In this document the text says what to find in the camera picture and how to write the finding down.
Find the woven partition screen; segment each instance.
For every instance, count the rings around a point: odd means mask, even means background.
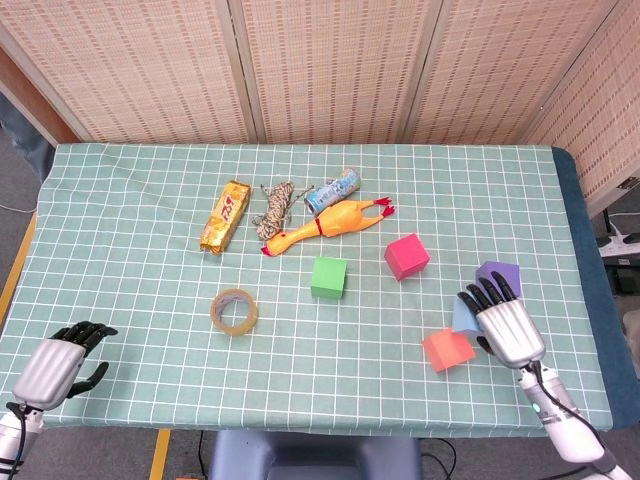
[[[513,143],[611,4],[453,0],[405,139]]]
[[[562,146],[576,158],[587,205],[640,168],[638,32],[640,2],[625,1],[525,138]],[[592,213],[606,206],[594,205]]]
[[[430,6],[243,0],[267,142],[397,141]]]
[[[2,0],[0,24],[84,140],[249,139],[211,0]]]

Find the foam block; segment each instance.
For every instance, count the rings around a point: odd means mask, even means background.
[[[484,287],[478,282],[479,277],[485,277],[491,280],[491,283],[500,291],[497,282],[491,276],[491,272],[498,272],[511,286],[516,297],[522,296],[522,286],[520,284],[520,267],[512,263],[502,262],[484,262],[480,268],[476,270],[476,284],[484,290]]]
[[[431,257],[429,257],[429,253],[422,245],[418,235],[412,233],[387,245],[384,259],[389,264],[396,280],[399,281],[418,273],[429,263]]]
[[[476,316],[471,313],[471,310],[458,297],[453,297],[452,330],[454,333],[460,333],[472,338],[482,335],[482,328],[480,328]]]
[[[450,328],[429,335],[422,341],[431,367],[441,372],[454,365],[459,365],[476,356],[467,337],[453,333]]]
[[[311,295],[340,299],[344,289],[347,261],[339,258],[316,257],[311,275]]]

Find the orange cube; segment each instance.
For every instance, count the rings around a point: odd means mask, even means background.
[[[450,328],[429,335],[422,341],[431,366],[436,372],[459,365],[476,356],[466,336]]]

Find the green cube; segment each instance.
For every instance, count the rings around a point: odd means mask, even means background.
[[[311,295],[340,299],[347,274],[347,261],[339,258],[316,257],[311,276]]]

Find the tape roll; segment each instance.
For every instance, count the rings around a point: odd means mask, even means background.
[[[240,325],[225,325],[222,323],[222,310],[231,302],[245,302],[249,305],[247,319]],[[239,288],[231,288],[219,293],[211,302],[211,320],[213,324],[227,335],[244,335],[251,330],[258,321],[258,307],[251,295]]]

